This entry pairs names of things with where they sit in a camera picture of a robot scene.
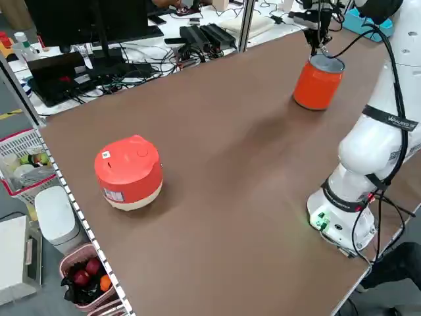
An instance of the red rice cooker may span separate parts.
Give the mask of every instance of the red rice cooker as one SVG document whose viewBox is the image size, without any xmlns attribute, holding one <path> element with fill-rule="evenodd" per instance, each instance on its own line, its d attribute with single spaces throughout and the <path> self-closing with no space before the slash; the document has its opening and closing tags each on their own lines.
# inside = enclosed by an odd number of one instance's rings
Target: red rice cooker
<svg viewBox="0 0 421 316">
<path fill-rule="evenodd" d="M 151 203 L 162 188 L 158 151 L 139 135 L 105 146 L 95 158 L 95 173 L 105 199 L 124 211 Z"/>
</svg>

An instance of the computer monitor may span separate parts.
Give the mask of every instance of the computer monitor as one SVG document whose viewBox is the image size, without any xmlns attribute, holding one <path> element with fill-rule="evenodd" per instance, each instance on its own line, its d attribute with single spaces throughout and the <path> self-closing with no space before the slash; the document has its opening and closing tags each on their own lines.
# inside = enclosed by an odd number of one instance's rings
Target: computer monitor
<svg viewBox="0 0 421 316">
<path fill-rule="evenodd" d="M 109 42 L 149 34 L 145 0 L 25 0 L 46 46 Z"/>
</svg>

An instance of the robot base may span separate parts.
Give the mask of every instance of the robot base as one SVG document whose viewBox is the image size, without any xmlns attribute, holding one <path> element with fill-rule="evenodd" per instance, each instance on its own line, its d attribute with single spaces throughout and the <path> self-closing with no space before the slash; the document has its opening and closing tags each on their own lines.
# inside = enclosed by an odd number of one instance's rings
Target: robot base
<svg viewBox="0 0 421 316">
<path fill-rule="evenodd" d="M 359 213 L 344 212 L 333 206 L 324 196 L 322 189 L 313 193 L 307 200 L 307 211 L 311 226 L 323 232 L 323 235 L 337 244 L 348 254 L 356 256 L 352 230 Z M 355 227 L 354 243 L 360 251 L 373 239 L 377 230 L 374 226 L 374 216 L 368 207 L 362 212 Z"/>
</svg>

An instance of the pink basket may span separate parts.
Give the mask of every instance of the pink basket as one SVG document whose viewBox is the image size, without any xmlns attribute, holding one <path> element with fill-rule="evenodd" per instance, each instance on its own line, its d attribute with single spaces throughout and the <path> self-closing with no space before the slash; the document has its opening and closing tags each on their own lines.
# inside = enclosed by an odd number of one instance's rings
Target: pink basket
<svg viewBox="0 0 421 316">
<path fill-rule="evenodd" d="M 109 302 L 105 305 L 102 305 L 99 309 L 92 311 L 87 316 L 102 316 L 102 315 L 112 315 L 112 316 L 128 316 L 126 309 L 122 305 L 120 299 Z"/>
<path fill-rule="evenodd" d="M 69 270 L 69 268 L 72 267 L 75 263 L 87 261 L 91 258 L 96 257 L 98 257 L 98 254 L 92 244 L 84 244 L 80 246 L 78 249 L 74 250 L 72 253 L 68 254 L 61 260 L 59 265 L 59 273 L 61 278 L 64 278 L 66 276 L 67 270 Z M 88 305 L 75 304 L 75 306 L 81 311 L 90 312 L 98 308 L 102 303 L 107 301 L 114 294 L 116 294 L 116 290 L 114 286 L 111 286 L 111 288 L 108 291 L 106 291 L 103 295 L 99 296 L 92 303 Z"/>
</svg>

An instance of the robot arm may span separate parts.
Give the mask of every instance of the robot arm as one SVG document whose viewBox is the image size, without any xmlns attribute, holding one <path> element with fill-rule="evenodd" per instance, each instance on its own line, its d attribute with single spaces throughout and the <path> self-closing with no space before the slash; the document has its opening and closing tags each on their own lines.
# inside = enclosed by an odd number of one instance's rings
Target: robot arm
<svg viewBox="0 0 421 316">
<path fill-rule="evenodd" d="M 388 58 L 368 105 L 339 145 L 339 165 L 307 201 L 311 225 L 354 255 L 355 249 L 365 248 L 376 234 L 374 217 L 366 201 L 380 187 L 369 176 L 375 175 L 380 181 L 388 178 L 399 156 L 407 161 L 421 148 L 421 124 L 418 124 L 421 122 L 421 1 L 356 0 L 355 3 L 375 23 L 396 13 L 391 46 L 406 120 L 397 116 L 395 80 Z M 385 119 L 376 119 L 367 109 L 381 113 Z M 408 128 L 408 147 L 402 155 L 404 128 Z"/>
<path fill-rule="evenodd" d="M 329 27 L 333 14 L 336 14 L 337 19 L 335 19 L 340 24 L 344 21 L 345 17 L 341 10 L 345 8 L 345 5 L 341 0 L 296 1 L 306 11 L 291 12 L 289 17 L 308 27 L 308 30 L 305 30 L 305 36 L 311 46 L 311 55 L 315 55 L 318 48 L 332 39 L 329 35 Z M 353 2 L 361 16 L 371 18 L 375 24 L 381 24 L 397 12 L 403 0 L 354 0 Z"/>
</svg>

